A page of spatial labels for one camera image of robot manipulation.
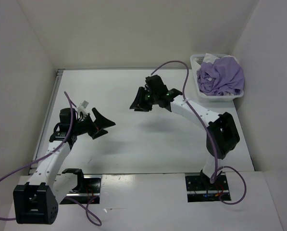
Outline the purple t shirt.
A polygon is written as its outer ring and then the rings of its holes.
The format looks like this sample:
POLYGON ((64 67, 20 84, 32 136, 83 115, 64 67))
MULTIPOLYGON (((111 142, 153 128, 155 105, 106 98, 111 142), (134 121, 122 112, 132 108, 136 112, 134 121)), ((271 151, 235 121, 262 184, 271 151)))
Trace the purple t shirt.
POLYGON ((207 96, 240 95, 244 89, 243 69, 231 56, 202 62, 197 77, 199 90, 207 96))

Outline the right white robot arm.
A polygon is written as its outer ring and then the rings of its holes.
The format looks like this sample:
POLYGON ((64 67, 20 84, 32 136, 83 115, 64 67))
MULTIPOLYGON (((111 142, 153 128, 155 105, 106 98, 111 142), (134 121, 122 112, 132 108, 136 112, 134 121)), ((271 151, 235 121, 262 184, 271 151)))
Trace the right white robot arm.
POLYGON ((158 93, 147 87, 139 87, 130 109, 149 112, 153 105, 186 118, 206 132, 206 148, 211 156, 202 169, 204 175, 201 176, 200 183, 205 189, 213 188, 222 169, 218 161, 223 160, 240 141, 232 115, 228 112, 220 114, 211 111, 186 99, 177 89, 158 93))

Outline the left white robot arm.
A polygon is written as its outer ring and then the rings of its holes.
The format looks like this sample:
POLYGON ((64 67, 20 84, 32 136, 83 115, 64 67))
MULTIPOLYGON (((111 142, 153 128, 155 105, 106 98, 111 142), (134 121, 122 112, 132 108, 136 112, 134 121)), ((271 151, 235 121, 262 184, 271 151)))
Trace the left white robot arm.
POLYGON ((115 123, 96 108, 92 109, 95 119, 80 110, 81 119, 76 118, 76 110, 64 108, 60 111, 60 121, 56 124, 46 155, 41 159, 35 173, 25 184, 18 184, 13 191, 16 222, 19 224, 52 224, 57 217, 60 202, 73 190, 84 190, 86 181, 79 168, 60 170, 70 154, 77 137, 87 134, 92 139, 107 134, 107 128, 115 123))

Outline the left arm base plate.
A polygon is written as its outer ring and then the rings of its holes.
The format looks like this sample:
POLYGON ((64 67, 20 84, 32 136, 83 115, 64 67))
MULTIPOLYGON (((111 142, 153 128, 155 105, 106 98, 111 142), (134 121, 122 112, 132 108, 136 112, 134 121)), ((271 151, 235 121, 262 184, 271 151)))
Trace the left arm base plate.
POLYGON ((83 186, 80 189, 71 190, 66 197, 86 205, 93 197, 91 204, 100 203, 101 175, 84 175, 83 186))

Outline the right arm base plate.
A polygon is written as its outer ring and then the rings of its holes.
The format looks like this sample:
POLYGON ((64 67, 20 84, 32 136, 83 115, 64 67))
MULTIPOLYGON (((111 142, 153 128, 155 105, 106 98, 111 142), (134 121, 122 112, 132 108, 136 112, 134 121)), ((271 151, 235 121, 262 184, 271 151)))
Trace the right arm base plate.
POLYGON ((223 201, 231 201, 228 182, 224 173, 218 175, 214 184, 211 184, 210 179, 203 173, 185 175, 185 181, 189 203, 220 201, 220 196, 223 201))

